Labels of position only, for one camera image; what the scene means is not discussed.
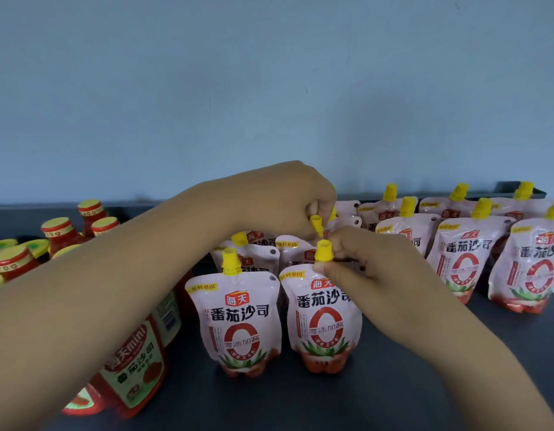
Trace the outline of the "person's right hand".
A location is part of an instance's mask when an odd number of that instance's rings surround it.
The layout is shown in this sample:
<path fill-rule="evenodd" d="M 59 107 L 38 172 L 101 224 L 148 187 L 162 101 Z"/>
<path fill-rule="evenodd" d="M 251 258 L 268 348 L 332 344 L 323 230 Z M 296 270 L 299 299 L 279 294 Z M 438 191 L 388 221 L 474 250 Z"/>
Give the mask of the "person's right hand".
<path fill-rule="evenodd" d="M 354 259 L 365 268 L 363 289 L 343 289 L 391 340 L 422 355 L 441 316 L 447 289 L 402 234 L 376 234 L 344 227 L 329 235 L 335 259 Z"/>

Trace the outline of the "person's left hand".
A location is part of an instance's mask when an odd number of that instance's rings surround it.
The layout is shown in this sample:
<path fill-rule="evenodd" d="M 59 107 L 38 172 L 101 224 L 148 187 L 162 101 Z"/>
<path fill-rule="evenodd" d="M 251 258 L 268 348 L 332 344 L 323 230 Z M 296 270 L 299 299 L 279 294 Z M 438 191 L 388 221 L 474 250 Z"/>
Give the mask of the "person's left hand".
<path fill-rule="evenodd" d="M 288 161 L 235 174 L 215 183 L 226 231 L 266 231 L 305 239 L 305 194 L 333 187 L 314 167 Z"/>

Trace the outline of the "white spouted sauce pouch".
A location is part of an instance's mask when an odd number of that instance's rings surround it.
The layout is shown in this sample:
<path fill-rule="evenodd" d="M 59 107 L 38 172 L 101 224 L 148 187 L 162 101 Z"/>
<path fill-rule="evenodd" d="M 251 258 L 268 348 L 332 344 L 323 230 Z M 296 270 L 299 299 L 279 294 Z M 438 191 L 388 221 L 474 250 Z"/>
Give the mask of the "white spouted sauce pouch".
<path fill-rule="evenodd" d="M 279 275 L 288 297 L 287 332 L 291 347 L 314 374 L 338 374 L 357 347 L 363 317 L 338 281 L 315 271 L 334 259 L 332 243 L 318 241 L 313 264 L 284 268 Z"/>
<path fill-rule="evenodd" d="M 323 238 L 324 226 L 322 217 L 312 215 L 310 222 L 316 231 L 316 239 L 305 241 L 289 234 L 278 236 L 275 245 L 280 253 L 279 273 L 287 267 L 298 264 L 314 263 L 317 242 Z"/>

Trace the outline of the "person's left forearm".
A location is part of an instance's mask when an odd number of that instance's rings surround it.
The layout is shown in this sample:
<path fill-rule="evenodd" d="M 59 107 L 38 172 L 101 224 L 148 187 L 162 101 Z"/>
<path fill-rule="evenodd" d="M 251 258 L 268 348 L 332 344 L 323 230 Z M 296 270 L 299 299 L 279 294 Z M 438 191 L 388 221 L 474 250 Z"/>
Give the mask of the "person's left forearm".
<path fill-rule="evenodd" d="M 200 258 L 250 179 L 199 184 L 0 289 L 0 431 L 56 415 Z"/>

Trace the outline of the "person's right forearm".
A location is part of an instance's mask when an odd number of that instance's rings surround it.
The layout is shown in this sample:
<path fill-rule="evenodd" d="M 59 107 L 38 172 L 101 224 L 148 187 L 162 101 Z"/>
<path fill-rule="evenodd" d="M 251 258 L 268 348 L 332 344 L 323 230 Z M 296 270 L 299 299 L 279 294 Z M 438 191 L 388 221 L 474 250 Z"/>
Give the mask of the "person's right forearm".
<path fill-rule="evenodd" d="M 554 431 L 554 413 L 510 349 L 447 292 L 415 335 L 470 431 Z"/>

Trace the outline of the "rows of white sauce pouches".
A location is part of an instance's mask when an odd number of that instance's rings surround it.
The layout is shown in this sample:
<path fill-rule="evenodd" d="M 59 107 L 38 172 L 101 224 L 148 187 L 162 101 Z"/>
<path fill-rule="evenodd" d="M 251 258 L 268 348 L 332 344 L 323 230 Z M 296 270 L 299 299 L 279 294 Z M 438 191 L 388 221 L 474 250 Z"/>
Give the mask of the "rows of white sauce pouches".
<path fill-rule="evenodd" d="M 327 239 L 337 223 L 334 207 L 322 239 Z M 231 377 L 257 376 L 281 353 L 279 306 L 285 291 L 279 267 L 275 272 L 248 272 L 245 253 L 241 253 L 246 248 L 251 253 L 271 250 L 280 257 L 273 246 L 247 245 L 246 232 L 240 232 L 212 252 L 218 259 L 218 274 L 195 277 L 186 285 L 200 317 L 203 344 Z"/>

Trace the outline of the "cluster of red sauce bottles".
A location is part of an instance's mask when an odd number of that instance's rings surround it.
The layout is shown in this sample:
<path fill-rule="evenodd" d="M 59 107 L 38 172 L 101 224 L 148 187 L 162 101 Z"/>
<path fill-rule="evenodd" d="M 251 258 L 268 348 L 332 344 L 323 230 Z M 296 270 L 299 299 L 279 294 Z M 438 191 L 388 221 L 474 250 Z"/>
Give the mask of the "cluster of red sauce bottles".
<path fill-rule="evenodd" d="M 17 239 L 1 239 L 0 286 L 120 225 L 99 200 L 80 202 L 78 210 L 85 225 L 82 233 L 68 217 L 58 217 L 42 225 L 45 239 L 22 244 Z M 165 347 L 179 333 L 182 322 L 176 293 L 189 278 L 190 272 L 65 406 L 63 415 L 95 415 L 114 407 L 123 418 L 132 418 L 143 410 L 165 380 Z"/>

